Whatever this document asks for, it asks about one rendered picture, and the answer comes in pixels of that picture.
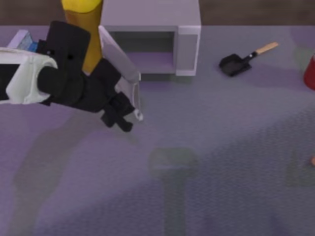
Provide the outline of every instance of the shovel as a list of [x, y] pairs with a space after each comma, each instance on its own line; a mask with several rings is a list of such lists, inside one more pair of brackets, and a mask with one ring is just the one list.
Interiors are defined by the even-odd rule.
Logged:
[[263, 54], [271, 49], [274, 49], [279, 44], [274, 42], [267, 44], [266, 46], [257, 49], [253, 53], [249, 54], [247, 57], [242, 59], [237, 54], [232, 54], [228, 57], [225, 57], [221, 60], [219, 67], [223, 71], [224, 74], [233, 77], [244, 71], [251, 69], [251, 65], [249, 64], [250, 60], [257, 57], [260, 54]]

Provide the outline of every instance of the red object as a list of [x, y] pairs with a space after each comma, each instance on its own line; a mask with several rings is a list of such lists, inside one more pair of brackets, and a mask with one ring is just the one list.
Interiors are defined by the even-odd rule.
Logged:
[[311, 61], [304, 73], [304, 83], [310, 89], [315, 90], [315, 56], [311, 58]]

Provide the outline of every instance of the red cup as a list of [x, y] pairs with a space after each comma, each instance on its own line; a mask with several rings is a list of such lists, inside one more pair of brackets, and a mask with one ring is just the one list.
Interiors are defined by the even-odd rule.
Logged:
[[315, 56], [311, 58], [311, 61], [304, 73], [304, 83], [310, 89], [315, 90]]

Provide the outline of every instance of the yellow cylinder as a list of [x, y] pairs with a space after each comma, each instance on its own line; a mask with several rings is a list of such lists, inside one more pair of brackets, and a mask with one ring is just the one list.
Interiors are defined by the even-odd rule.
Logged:
[[62, 5], [67, 22], [79, 26], [91, 34], [83, 65], [83, 70], [91, 73], [102, 58], [98, 26], [103, 0], [62, 0]]

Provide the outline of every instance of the wooden handle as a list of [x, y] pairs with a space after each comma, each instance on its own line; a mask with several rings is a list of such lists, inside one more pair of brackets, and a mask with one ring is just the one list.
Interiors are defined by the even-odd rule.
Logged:
[[278, 47], [278, 46], [279, 46], [279, 43], [276, 43], [276, 42], [274, 42], [274, 43], [269, 43], [269, 44], [267, 44], [266, 46], [257, 49], [256, 52], [257, 52], [258, 55], [260, 55], [260, 54], [265, 53], [265, 52], [267, 52], [267, 51], [269, 51], [269, 50], [271, 50], [271, 49], [274, 49], [274, 48], [276, 48], [276, 47]]

